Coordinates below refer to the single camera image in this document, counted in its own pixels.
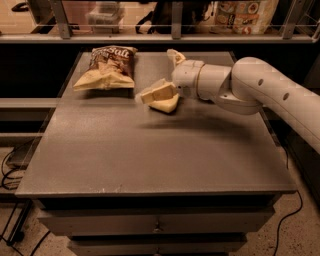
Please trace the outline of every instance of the cable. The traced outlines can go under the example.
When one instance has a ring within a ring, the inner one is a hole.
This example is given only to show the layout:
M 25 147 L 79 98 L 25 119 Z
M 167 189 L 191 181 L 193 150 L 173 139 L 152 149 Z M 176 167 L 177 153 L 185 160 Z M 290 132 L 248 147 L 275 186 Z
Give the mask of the cable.
M 283 147 L 283 149 L 284 149 L 285 152 L 286 152 L 286 156 L 287 156 L 287 161 L 286 161 L 287 163 L 286 163 L 286 164 L 287 164 L 287 169 L 289 169 L 289 154 L 288 154 L 288 151 L 287 151 L 284 147 Z M 283 222 L 286 218 L 288 218 L 288 217 L 290 217 L 290 216 L 292 216 L 292 215 L 295 215 L 295 214 L 297 214 L 298 212 L 300 212 L 301 209 L 302 209 L 302 207 L 303 207 L 303 200 L 302 200 L 302 197 L 301 197 L 301 194 L 300 194 L 299 190 L 297 190 L 297 193 L 298 193 L 299 199 L 300 199 L 300 206 L 299 206 L 299 208 L 298 208 L 297 210 L 295 210 L 295 211 L 292 212 L 292 213 L 287 214 L 286 216 L 284 216 L 284 217 L 280 220 L 280 222 L 279 222 L 279 224 L 278 224 L 278 228 L 277 228 L 276 246 L 275 246 L 275 250 L 274 250 L 273 256 L 276 256 L 277 251 L 278 251 L 278 248 L 279 248 L 280 228 L 281 228 L 282 222 Z
M 47 233 L 44 234 L 44 236 L 40 239 L 40 241 L 37 243 L 37 245 L 34 247 L 34 249 L 32 250 L 30 256 L 33 256 L 35 254 L 35 252 L 38 250 L 38 248 L 40 247 L 41 243 L 43 242 L 44 239 L 46 239 L 46 237 L 50 234 L 50 230 L 47 231 Z
M 10 223 L 10 221 L 11 221 L 11 219 L 12 219 L 12 217 L 13 217 L 13 214 L 14 214 L 14 212 L 16 211 L 17 207 L 18 207 L 18 203 L 15 203 L 15 205 L 14 205 L 12 211 L 11 211 L 11 214 L 10 214 L 10 216 L 9 216 L 9 219 L 8 219 L 6 225 L 4 226 L 3 230 L 2 230 L 2 234 L 1 234 L 1 236 L 0 236 L 0 242 L 1 242 L 2 239 L 4 240 L 4 237 L 3 237 L 3 236 L 4 236 L 4 233 L 6 233 L 7 228 L 8 228 L 8 226 L 9 226 L 9 223 Z
M 15 168 L 15 169 L 11 169 L 10 171 L 8 171 L 3 177 L 2 177 L 2 180 L 1 180 L 1 185 L 0 187 L 3 187 L 4 189 L 6 190 L 15 190 L 18 188 L 19 184 L 20 184 L 20 180 L 22 179 L 22 176 L 20 177 L 15 177 L 15 178 L 12 178 L 12 177 L 9 177 L 10 174 L 14 173 L 14 172 L 17 172 L 17 171 L 20 171 L 18 168 Z M 8 183 L 5 183 L 6 179 L 13 179 L 15 181 L 11 181 L 11 182 L 8 182 Z
M 8 245 L 8 241 L 2 237 L 2 240 L 7 243 L 7 246 L 11 247 L 13 250 L 15 250 L 17 253 L 20 254 L 20 256 L 24 256 L 17 248 L 15 248 L 13 245 Z
M 14 152 L 16 152 L 19 148 L 27 145 L 28 143 L 34 141 L 35 139 L 32 139 L 32 140 L 29 140 L 23 144 L 21 144 L 20 146 L 14 148 L 13 150 L 11 150 L 2 160 L 2 163 L 1 163 L 1 172 L 2 172 L 2 175 L 3 175 L 3 178 L 1 180 L 1 184 L 0 184 L 0 188 L 3 187 L 4 189 L 6 190 L 15 190 L 18 188 L 19 186 L 19 183 L 20 183 L 20 180 L 23 178 L 22 176 L 20 177 L 9 177 L 10 174 L 16 172 L 16 171 L 19 171 L 18 168 L 14 168 L 14 169 L 11 169 L 9 172 L 5 173 L 4 171 L 4 163 L 5 161 L 11 156 L 11 154 L 13 154 Z M 5 183 L 5 181 L 9 179 L 9 180 L 16 180 L 16 181 L 11 181 L 11 182 L 8 182 L 8 183 Z
M 5 232 L 6 232 L 6 230 L 7 230 L 7 228 L 8 228 L 8 226 L 9 226 L 9 223 L 10 223 L 12 217 L 13 217 L 13 214 L 14 214 L 14 212 L 15 212 L 16 209 L 17 209 L 17 207 L 18 207 L 18 203 L 15 203 L 15 205 L 14 205 L 12 211 L 11 211 L 11 214 L 10 214 L 10 216 L 9 216 L 9 219 L 8 219 L 8 221 L 7 221 L 4 229 L 3 229 L 3 231 L 2 231 L 2 234 L 1 234 L 1 236 L 0 236 L 0 242 L 1 242 L 1 240 L 5 241 L 6 244 L 7 244 L 7 246 L 10 246 L 13 250 L 15 250 L 15 251 L 16 251 L 17 253 L 19 253 L 21 256 L 23 256 L 23 254 L 22 254 L 17 248 L 13 247 L 12 245 L 8 245 L 8 241 L 3 237 L 4 234 L 5 234 Z

